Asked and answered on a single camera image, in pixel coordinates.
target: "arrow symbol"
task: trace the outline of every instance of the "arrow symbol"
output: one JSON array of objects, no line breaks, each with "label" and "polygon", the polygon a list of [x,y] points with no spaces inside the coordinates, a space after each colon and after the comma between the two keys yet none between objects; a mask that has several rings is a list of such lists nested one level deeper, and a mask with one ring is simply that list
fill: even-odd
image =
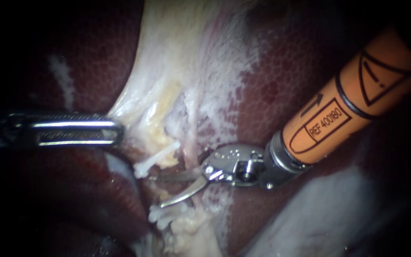
[{"label": "arrow symbol", "polygon": [[316,104],[317,106],[320,106],[321,98],[323,98],[323,95],[322,95],[322,94],[316,95],[315,101],[313,101],[313,103],[311,103],[311,104],[301,113],[301,117],[304,116],[308,111],[310,111],[310,109],[312,109],[312,108],[315,106],[315,104]]}]

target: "warning triangle symbol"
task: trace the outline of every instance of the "warning triangle symbol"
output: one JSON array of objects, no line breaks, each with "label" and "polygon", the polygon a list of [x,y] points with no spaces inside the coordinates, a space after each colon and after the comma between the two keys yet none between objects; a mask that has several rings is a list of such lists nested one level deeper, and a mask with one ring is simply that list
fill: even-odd
[{"label": "warning triangle symbol", "polygon": [[367,106],[372,105],[391,89],[411,75],[411,71],[398,69],[382,63],[369,55],[361,53],[359,60],[359,80],[362,95]]}]

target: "orange label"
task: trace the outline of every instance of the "orange label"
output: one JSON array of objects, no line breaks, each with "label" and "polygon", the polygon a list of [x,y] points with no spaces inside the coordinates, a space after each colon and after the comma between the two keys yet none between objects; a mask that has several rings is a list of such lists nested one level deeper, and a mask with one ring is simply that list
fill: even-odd
[{"label": "orange label", "polygon": [[294,134],[289,143],[290,149],[294,153],[306,152],[332,135],[350,119],[350,115],[339,106],[334,98]]},{"label": "orange label", "polygon": [[411,51],[384,31],[331,79],[283,128],[298,161],[313,164],[411,92]]}]

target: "metallic instrument tip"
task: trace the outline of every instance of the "metallic instrument tip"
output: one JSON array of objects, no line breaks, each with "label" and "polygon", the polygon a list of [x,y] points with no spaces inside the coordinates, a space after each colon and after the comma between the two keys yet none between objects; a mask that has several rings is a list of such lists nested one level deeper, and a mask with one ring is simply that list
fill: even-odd
[{"label": "metallic instrument tip", "polygon": [[164,207],[168,207],[168,206],[171,206],[173,204],[179,203],[179,202],[191,197],[192,195],[194,195],[195,193],[197,193],[201,189],[203,189],[208,183],[209,183],[209,181],[204,176],[200,176],[187,189],[185,189],[180,194],[178,194],[178,195],[176,195],[176,196],[174,196],[170,199],[162,201],[159,204],[159,206],[161,208],[164,208]]},{"label": "metallic instrument tip", "polygon": [[0,148],[113,146],[124,127],[97,114],[0,111]]}]

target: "metal jaw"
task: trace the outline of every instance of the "metal jaw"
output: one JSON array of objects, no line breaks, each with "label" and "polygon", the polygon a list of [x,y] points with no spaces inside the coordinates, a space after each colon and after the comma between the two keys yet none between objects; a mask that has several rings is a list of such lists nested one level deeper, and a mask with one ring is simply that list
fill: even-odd
[{"label": "metal jaw", "polygon": [[124,127],[101,115],[0,110],[0,148],[113,146]]},{"label": "metal jaw", "polygon": [[258,184],[264,170],[264,150],[237,144],[221,147],[204,160],[203,175],[209,181],[230,183],[235,187]]}]

